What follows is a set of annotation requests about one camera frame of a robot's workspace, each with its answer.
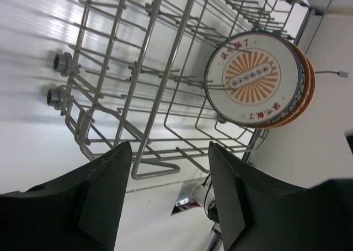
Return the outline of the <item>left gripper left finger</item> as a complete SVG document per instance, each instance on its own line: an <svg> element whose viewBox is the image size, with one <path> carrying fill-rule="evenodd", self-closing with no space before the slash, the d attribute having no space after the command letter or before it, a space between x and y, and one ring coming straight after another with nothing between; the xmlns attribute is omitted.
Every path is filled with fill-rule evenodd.
<svg viewBox="0 0 353 251"><path fill-rule="evenodd" d="M131 145L25 192L1 195L2 250L113 250Z"/></svg>

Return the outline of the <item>floral plate front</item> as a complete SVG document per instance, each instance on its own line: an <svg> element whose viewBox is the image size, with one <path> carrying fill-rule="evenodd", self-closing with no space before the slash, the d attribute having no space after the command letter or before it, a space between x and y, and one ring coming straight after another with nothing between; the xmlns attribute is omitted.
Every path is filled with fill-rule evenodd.
<svg viewBox="0 0 353 251"><path fill-rule="evenodd" d="M289 42L289 45L294 49L300 63L301 73L298 92L290 106L280 114L279 118L258 126L258 129L272 129L287 125L300 116L300 113L304 112L304 104L311 88L311 63L307 56L295 44Z"/></svg>

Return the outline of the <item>orange sunburst white plate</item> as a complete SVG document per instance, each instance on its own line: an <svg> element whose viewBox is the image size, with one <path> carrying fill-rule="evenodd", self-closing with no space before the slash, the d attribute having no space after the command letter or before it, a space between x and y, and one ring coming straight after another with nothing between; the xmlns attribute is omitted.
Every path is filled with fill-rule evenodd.
<svg viewBox="0 0 353 251"><path fill-rule="evenodd" d="M274 121L294 100L300 63L289 41L246 31L217 48L205 68L205 94L226 120L244 126Z"/></svg>

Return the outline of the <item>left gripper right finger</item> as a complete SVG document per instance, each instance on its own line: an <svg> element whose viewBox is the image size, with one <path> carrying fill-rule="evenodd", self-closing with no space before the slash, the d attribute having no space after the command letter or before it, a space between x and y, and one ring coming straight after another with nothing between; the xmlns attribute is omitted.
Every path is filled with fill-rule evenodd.
<svg viewBox="0 0 353 251"><path fill-rule="evenodd" d="M351 250L352 180L302 188L208 148L225 250Z"/></svg>

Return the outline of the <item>floral plate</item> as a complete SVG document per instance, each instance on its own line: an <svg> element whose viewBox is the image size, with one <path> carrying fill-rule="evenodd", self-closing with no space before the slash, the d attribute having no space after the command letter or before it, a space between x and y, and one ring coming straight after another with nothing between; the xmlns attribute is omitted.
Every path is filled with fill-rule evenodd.
<svg viewBox="0 0 353 251"><path fill-rule="evenodd" d="M300 116L300 113L304 112L304 104L311 88L311 63L307 56L295 44L289 42L289 45L294 49L300 63L301 73L298 92L290 106L280 114L279 118L258 126L258 129L272 129L287 125Z"/></svg>
<svg viewBox="0 0 353 251"><path fill-rule="evenodd" d="M309 105L312 102L312 99L314 97L314 93L315 93L315 88L316 88L316 77L315 77L315 71L313 68L313 65L311 63L311 61L309 60L309 58L306 56L306 54L304 54L301 50L300 52L302 53L302 55L305 57L305 59L308 62L309 65L309 74L310 74L310 86L309 86L309 91L308 94L304 100L304 103L302 104L302 106L299 108L298 112L296 112L294 115L292 115L289 119L283 120L282 122L278 123L275 125L275 127L281 127L281 126L285 126L293 121L295 121L296 119L298 119L301 115L304 114L304 112L307 110L307 108L309 107Z"/></svg>

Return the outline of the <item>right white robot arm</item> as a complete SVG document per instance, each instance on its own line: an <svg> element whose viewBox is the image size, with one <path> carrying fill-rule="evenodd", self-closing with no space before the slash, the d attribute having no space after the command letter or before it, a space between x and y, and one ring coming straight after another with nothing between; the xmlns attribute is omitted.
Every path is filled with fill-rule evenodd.
<svg viewBox="0 0 353 251"><path fill-rule="evenodd" d="M221 237L220 222L210 174L203 181L191 186L190 197L203 208L206 217L214 222L212 230Z"/></svg>

